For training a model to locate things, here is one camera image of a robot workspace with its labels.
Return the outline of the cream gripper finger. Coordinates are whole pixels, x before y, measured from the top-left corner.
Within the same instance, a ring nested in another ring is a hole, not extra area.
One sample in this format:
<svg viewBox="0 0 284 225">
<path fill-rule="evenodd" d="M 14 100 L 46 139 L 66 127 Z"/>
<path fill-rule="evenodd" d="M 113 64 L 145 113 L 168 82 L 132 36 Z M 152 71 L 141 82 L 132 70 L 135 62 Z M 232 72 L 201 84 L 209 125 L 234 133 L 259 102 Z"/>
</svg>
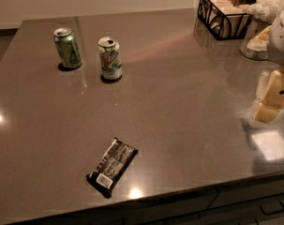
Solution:
<svg viewBox="0 0 284 225">
<path fill-rule="evenodd" d="M 284 110 L 284 67 L 260 76 L 249 123 L 271 124 Z"/>
</svg>

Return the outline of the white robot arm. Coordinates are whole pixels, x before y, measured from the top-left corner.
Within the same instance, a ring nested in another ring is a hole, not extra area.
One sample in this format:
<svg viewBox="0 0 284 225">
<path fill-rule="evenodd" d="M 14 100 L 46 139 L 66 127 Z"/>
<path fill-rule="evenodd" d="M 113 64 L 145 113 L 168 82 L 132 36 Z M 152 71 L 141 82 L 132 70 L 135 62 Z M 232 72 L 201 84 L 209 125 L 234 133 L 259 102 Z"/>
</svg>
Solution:
<svg viewBox="0 0 284 225">
<path fill-rule="evenodd" d="M 271 124 L 284 110 L 284 8 L 270 27 L 267 52 L 269 60 L 280 68 L 271 73 L 263 72 L 260 77 L 248 118 L 253 128 Z"/>
</svg>

